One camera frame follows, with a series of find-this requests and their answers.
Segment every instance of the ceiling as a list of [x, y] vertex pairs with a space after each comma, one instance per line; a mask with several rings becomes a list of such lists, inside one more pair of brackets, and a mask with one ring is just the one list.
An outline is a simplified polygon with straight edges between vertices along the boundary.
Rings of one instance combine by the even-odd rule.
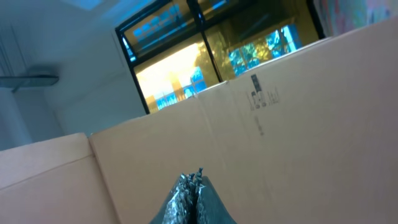
[[0, 0], [0, 27], [12, 24], [32, 63], [57, 62], [153, 0]]

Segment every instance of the cardboard box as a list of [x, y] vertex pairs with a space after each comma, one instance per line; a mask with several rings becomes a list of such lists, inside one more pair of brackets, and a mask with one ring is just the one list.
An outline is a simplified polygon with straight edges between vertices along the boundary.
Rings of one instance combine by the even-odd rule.
[[0, 223], [118, 223], [84, 134], [0, 152]]
[[397, 223], [397, 36], [356, 30], [94, 134], [121, 223], [199, 166], [238, 223]]

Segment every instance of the colorful painting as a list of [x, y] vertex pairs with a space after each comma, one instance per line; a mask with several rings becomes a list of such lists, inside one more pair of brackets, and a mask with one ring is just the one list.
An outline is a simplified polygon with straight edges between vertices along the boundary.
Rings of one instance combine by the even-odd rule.
[[326, 36], [398, 15], [398, 0], [314, 0]]

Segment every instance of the colorful mural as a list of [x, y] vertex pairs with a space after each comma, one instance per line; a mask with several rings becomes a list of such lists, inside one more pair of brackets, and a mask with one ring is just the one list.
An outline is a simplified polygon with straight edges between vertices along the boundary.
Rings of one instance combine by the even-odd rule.
[[314, 0], [326, 36], [398, 15], [398, 0]]

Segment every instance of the cardboard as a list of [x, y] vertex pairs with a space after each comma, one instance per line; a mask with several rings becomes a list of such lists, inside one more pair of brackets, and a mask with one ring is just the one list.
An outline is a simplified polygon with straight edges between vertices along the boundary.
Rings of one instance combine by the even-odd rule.
[[397, 36], [356, 30], [92, 135], [121, 223], [199, 166], [238, 223], [397, 223]]
[[0, 152], [0, 223], [118, 223], [84, 134]]

